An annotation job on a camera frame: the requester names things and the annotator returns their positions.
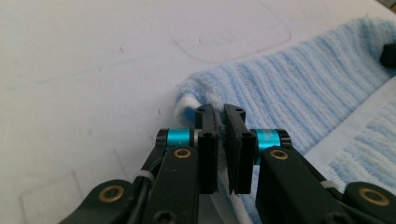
folded fabric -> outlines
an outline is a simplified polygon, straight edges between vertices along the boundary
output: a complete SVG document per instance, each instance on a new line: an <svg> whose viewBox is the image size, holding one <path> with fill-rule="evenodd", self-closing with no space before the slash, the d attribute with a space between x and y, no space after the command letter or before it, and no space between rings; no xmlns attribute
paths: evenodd
<svg viewBox="0 0 396 224"><path fill-rule="evenodd" d="M377 122L385 119L385 122L396 123L394 115L387 116L396 108L392 107L395 103L391 100L372 117L358 120L366 126L359 129L361 132L349 135L350 139L342 140L345 144L341 148L328 144L315 149L329 134L332 134L332 141L338 141L337 127L396 74L395 69L379 63L383 46L395 40L393 22L358 19L294 48L193 74L180 86L177 119L184 126L191 126L193 110L199 105L212 104L219 114L223 104L241 106L247 111L249 128L287 130L294 147L303 155L312 153L308 158L315 165L321 163L321 155L325 156L327 163L320 171L329 179L337 177L345 184L364 176L367 177L364 181L381 183L382 187L396 193L396 170L379 175L389 164L394 169L396 163L395 131L389 126L384 131L381 126L384 122ZM382 147L378 142L381 138L369 138L377 140L373 143L364 142L368 131L363 130L366 129L384 135L390 145ZM223 149L220 150L219 177L227 186L225 157ZM374 163L366 161L372 157L376 159ZM349 165L348 160L353 161L353 165ZM259 169L255 167L250 195L231 197L230 202L241 223L260 223L254 205L258 174Z"/></svg>

blue and white striped cloth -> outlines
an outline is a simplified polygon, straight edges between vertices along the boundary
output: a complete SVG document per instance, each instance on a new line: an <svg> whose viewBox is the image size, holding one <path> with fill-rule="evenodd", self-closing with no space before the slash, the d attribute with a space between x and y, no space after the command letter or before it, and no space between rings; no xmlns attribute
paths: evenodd
<svg viewBox="0 0 396 224"><path fill-rule="evenodd" d="M361 180L396 194L396 70L378 62L393 42L395 23L365 18L294 48L193 74L180 87L177 119L191 126L199 105L219 112L223 104L241 106L249 128L287 130L295 148L341 188ZM228 186L224 160L220 152L219 176ZM258 171L250 195L231 197L241 223L260 223Z"/></svg>

white tabletop surface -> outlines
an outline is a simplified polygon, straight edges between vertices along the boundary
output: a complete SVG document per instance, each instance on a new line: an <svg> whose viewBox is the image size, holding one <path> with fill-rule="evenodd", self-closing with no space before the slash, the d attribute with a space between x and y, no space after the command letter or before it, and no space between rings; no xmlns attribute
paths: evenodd
<svg viewBox="0 0 396 224"><path fill-rule="evenodd" d="M359 17L396 21L374 0L0 1L0 223L133 178L189 74Z"/></svg>

